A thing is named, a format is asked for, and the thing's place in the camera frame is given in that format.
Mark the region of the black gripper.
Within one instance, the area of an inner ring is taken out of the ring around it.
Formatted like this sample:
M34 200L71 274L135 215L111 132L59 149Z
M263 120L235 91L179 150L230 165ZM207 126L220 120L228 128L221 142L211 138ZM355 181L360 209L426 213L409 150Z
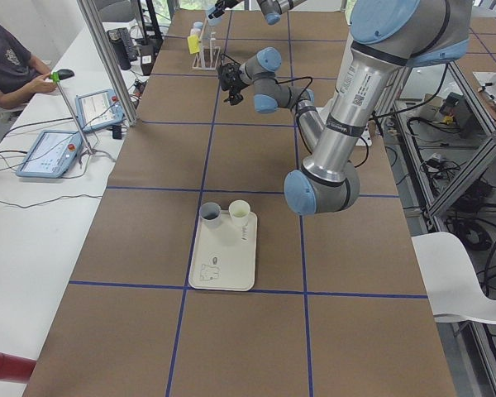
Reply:
M217 75L220 88L228 92L228 102L230 104L239 104L243 101L241 91L245 88L245 83L241 79L241 65L236 62L219 65Z
M218 0L214 7L207 11L208 17L221 17L226 9L232 9L240 4L242 0Z

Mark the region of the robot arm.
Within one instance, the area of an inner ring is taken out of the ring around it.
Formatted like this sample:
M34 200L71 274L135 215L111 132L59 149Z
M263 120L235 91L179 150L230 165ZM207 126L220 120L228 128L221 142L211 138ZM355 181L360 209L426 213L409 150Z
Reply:
M321 117L308 88L275 78L282 58L273 47L246 62L221 64L218 78L227 102L237 105L252 86L259 113L291 111L310 155L284 181L286 202L296 214L333 213L358 198L360 181L350 156L384 87L402 67L447 64L469 46L470 1L359 1L350 18L351 64Z
M305 0L257 0L256 1L265 21L269 25L274 25L280 21L281 16L286 12L293 10ZM233 9L241 1L237 0L220 0L206 11L207 19L210 22L217 22L227 9Z

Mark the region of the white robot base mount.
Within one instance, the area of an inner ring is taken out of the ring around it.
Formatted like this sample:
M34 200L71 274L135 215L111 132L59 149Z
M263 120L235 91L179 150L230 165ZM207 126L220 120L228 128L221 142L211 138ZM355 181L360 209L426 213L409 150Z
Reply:
M330 115L330 109L329 109L329 106L326 105L325 107L317 107L317 111L322 119L322 121L324 123L327 122L327 118L328 116ZM362 132L360 138L357 140L356 142L356 146L372 146L373 142L372 142L372 138L371 138L371 135L370 135L370 130L368 127L366 127L364 129L364 131Z

